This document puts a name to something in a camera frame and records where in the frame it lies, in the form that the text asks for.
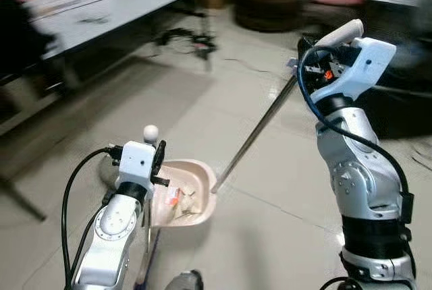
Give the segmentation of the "beige long-handled dustpan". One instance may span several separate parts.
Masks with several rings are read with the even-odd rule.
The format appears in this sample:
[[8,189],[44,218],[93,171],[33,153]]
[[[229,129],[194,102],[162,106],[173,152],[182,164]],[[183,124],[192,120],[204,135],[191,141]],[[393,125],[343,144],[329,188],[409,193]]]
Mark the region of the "beige long-handled dustpan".
[[[154,125],[145,126],[142,135],[143,142],[154,147],[157,147],[158,142],[161,141],[159,129]],[[142,228],[145,250],[141,266],[134,280],[133,290],[147,290],[149,287],[149,275],[155,255],[157,255],[161,232],[164,229],[192,228],[207,222],[213,215],[218,200],[217,196],[210,192],[217,178],[206,163],[193,158],[164,159],[158,176],[169,179],[170,184],[169,186],[153,184],[151,192],[144,199],[142,208],[139,210],[138,227]],[[200,213],[172,220],[167,203],[170,186],[197,191],[201,207]]]

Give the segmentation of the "crumpled paper scraps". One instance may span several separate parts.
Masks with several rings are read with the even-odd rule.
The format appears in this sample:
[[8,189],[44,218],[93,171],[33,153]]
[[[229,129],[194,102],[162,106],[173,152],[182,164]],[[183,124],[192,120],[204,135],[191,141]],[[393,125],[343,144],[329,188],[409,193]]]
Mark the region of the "crumpled paper scraps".
[[198,200],[197,191],[194,189],[170,186],[167,203],[172,220],[197,215],[201,211],[200,200]]

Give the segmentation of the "black box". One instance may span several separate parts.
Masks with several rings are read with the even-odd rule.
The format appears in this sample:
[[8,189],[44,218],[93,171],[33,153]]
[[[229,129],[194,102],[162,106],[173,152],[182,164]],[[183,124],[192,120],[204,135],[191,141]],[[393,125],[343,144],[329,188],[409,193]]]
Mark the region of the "black box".
[[382,139],[428,136],[432,131],[430,80],[382,77],[357,101]]

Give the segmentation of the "brown round pouf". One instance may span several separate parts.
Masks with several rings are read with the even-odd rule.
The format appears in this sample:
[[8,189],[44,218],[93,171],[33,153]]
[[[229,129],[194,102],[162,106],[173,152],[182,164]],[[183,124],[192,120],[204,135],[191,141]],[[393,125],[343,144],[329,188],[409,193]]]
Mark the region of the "brown round pouf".
[[284,33],[302,25],[303,0],[232,0],[234,22],[263,33]]

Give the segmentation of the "grey robot foot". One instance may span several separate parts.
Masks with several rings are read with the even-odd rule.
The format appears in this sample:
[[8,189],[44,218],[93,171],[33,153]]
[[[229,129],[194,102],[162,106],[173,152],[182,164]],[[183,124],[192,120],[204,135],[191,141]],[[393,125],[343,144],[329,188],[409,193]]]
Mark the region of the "grey robot foot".
[[203,275],[197,270],[180,272],[164,290],[204,290]]

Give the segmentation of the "grey table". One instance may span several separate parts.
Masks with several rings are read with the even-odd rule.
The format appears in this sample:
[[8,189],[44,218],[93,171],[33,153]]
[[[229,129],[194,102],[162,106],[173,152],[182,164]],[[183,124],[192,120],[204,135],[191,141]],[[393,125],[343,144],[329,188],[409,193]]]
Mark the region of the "grey table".
[[73,53],[176,1],[181,0],[94,0],[31,20],[36,29],[53,37],[41,61],[58,66],[61,77],[56,84],[47,86],[44,95],[37,93],[37,100],[21,105],[15,115],[0,121],[0,136],[83,86],[84,80],[68,61]]

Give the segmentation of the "white paper sheet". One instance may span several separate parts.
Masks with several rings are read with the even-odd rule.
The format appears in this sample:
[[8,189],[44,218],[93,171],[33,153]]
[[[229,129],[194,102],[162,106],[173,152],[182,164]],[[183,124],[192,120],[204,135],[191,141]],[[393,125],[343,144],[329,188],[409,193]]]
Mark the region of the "white paper sheet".
[[30,0],[25,6],[35,19],[50,18],[67,13],[78,20],[108,18],[113,0]]

